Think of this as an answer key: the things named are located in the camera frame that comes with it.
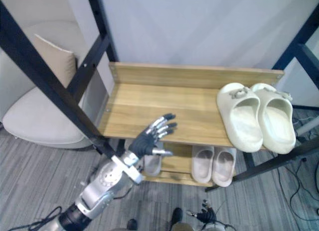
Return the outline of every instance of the floor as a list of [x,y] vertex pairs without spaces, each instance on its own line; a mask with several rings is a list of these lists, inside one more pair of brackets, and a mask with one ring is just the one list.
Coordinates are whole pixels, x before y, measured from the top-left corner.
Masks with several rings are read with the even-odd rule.
[[[299,119],[318,115],[318,112],[294,111],[294,116]],[[307,120],[294,119],[294,122],[298,127]],[[306,134],[305,138],[309,135],[313,138],[319,133],[318,130]],[[271,158],[266,151],[254,153],[253,157],[256,163]],[[0,230],[43,218],[59,205],[67,208],[83,190],[99,161],[100,156],[93,149],[48,148],[15,139],[1,129]],[[315,188],[314,171],[318,161],[319,153],[308,156],[299,171],[303,185],[317,199],[319,193]],[[296,169],[298,163],[295,161],[287,167]],[[239,152],[236,171],[244,170],[243,156]],[[296,181],[284,167],[279,171],[285,194],[290,197],[297,187]],[[209,200],[214,209],[225,202],[217,217],[224,223],[232,224],[238,231],[298,230],[296,222],[301,230],[319,230],[318,221],[295,220],[280,190],[276,170],[211,193],[205,193],[202,187],[143,182],[125,198],[114,200],[87,230],[123,228],[128,219],[135,218],[141,231],[166,231],[175,207],[198,212],[203,199]],[[316,215],[319,202],[312,200],[305,191],[297,194],[293,206],[304,218],[319,218]],[[200,225],[195,218],[186,215],[183,221],[194,227]]]

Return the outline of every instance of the black metal frame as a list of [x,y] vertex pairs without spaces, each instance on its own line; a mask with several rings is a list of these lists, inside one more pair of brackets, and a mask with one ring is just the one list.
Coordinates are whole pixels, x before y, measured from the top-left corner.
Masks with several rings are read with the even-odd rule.
[[306,42],[319,27],[319,4],[304,23],[298,34],[273,66],[273,69],[285,69],[296,57],[314,84],[319,89],[319,60],[306,46]]
[[46,96],[90,139],[100,154],[111,157],[115,152],[109,145],[109,139],[98,129],[78,106],[87,85],[90,82],[104,51],[110,61],[117,56],[107,33],[106,23],[98,0],[89,0],[100,35],[72,78],[68,88],[59,82],[36,49],[15,22],[4,4],[0,1],[0,47],[16,65],[46,94]]
[[[94,124],[84,114],[78,106],[78,102],[83,95],[96,67],[104,53],[107,52],[110,61],[117,61],[115,47],[110,37],[106,17],[103,16],[99,0],[89,0],[93,11],[95,21],[100,31],[95,43],[91,47],[83,63],[78,68],[70,85],[64,88],[59,80],[52,73],[50,68],[37,53],[30,41],[24,35],[18,24],[14,21],[8,10],[0,1],[0,47],[7,55],[21,68],[21,70],[55,103],[55,105],[90,139],[99,153],[104,153],[108,157],[114,154],[114,150],[109,145],[109,140],[102,136]],[[318,27],[319,7],[305,23],[304,27],[298,33],[292,44],[287,48],[281,58],[278,60],[274,69],[283,69],[294,56],[301,59],[310,73],[318,71],[318,62],[311,55],[310,51],[304,46],[306,41]],[[120,140],[118,147],[124,146],[124,140]],[[247,171],[233,177],[236,183],[272,169],[278,168],[291,162],[294,159],[302,158],[306,155],[316,152],[319,147],[319,137],[303,143],[294,148],[289,154],[279,155],[276,158],[268,160],[255,166],[252,154],[244,153],[244,160]],[[217,186],[208,187],[205,190],[211,191]]]
[[[284,51],[273,69],[283,70],[296,57],[304,70],[310,76],[312,81],[319,88],[319,60],[305,45],[308,39],[313,35],[319,26],[319,4],[316,6],[310,17],[302,26],[298,34],[292,40],[288,48]],[[317,107],[293,106],[297,109],[312,109],[318,110]],[[251,153],[243,153],[247,170],[241,174],[233,177],[232,184],[260,175],[264,172],[276,169],[280,166],[286,165],[295,159],[304,158],[307,155],[318,152],[319,137],[306,141],[302,145],[294,148],[289,154],[278,155],[276,158],[270,159],[260,165],[255,166],[253,156]],[[218,186],[212,186],[205,189],[206,192],[212,191]]]

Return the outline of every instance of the person's foot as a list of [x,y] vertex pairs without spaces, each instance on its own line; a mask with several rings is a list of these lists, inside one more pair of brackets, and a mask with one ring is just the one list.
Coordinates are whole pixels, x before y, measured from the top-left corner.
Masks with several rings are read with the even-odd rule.
[[127,230],[138,230],[138,222],[134,219],[128,221]]
[[171,230],[174,224],[181,222],[182,219],[183,219],[183,210],[181,210],[181,208],[175,208],[171,216],[169,230]]

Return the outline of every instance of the shoe rack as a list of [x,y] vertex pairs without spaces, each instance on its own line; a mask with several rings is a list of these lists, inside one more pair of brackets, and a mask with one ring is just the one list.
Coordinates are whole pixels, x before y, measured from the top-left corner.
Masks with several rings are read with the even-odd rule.
[[178,127],[166,136],[165,147],[175,156],[165,157],[161,173],[149,181],[199,184],[191,177],[191,146],[232,146],[217,104],[218,90],[239,82],[275,84],[282,70],[110,63],[115,87],[100,122],[105,137],[135,138],[157,117],[176,114]]

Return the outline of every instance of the white slipper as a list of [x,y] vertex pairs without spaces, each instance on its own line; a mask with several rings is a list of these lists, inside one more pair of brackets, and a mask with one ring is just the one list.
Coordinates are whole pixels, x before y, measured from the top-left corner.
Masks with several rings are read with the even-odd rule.
[[[155,146],[163,149],[164,143],[158,142]],[[145,155],[144,156],[144,171],[149,176],[156,176],[160,173],[162,156],[160,155]]]
[[264,146],[278,154],[289,153],[296,143],[290,94],[278,92],[276,88],[265,83],[257,83],[251,90],[261,102],[258,121]]
[[199,183],[207,183],[211,178],[214,157],[213,146],[193,146],[191,151],[191,175]]
[[258,151],[263,144],[257,119],[259,98],[244,85],[230,83],[218,92],[217,106],[230,142],[241,151]]
[[227,187],[231,184],[235,170],[236,153],[235,148],[215,148],[212,180],[216,185]]

